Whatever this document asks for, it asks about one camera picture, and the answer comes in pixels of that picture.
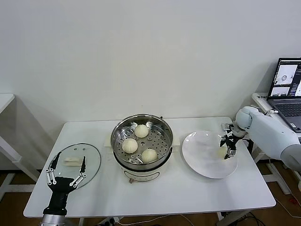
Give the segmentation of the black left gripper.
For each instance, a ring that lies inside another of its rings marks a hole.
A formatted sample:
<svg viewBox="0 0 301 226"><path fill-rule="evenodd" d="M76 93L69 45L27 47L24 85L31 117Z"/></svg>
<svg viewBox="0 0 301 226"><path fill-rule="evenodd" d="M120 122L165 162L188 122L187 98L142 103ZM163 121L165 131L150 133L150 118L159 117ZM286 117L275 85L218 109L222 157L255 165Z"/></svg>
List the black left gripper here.
<svg viewBox="0 0 301 226"><path fill-rule="evenodd" d="M59 152L50 162L45 170L48 187L52 191L49 205L43 210L43 214L66 216L67 214L67 199L70 192L74 191L79 183L86 177L86 157L83 157L82 164L79 170L79 175L73 178L60 177L62 174L57 171L57 165L62 152Z"/></svg>

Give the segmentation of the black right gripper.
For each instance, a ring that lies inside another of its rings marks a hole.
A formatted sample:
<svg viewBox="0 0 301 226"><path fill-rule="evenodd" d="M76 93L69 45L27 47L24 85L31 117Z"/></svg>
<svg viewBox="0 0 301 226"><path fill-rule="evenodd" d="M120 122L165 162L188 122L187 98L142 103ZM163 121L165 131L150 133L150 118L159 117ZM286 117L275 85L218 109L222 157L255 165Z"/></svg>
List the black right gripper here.
<svg viewBox="0 0 301 226"><path fill-rule="evenodd" d="M238 137L233 134L233 132L230 132L226 135L220 136L220 147L224 146L226 144L227 151L224 156L224 159L229 159L231 157L234 157L236 154L236 143L238 142Z"/></svg>

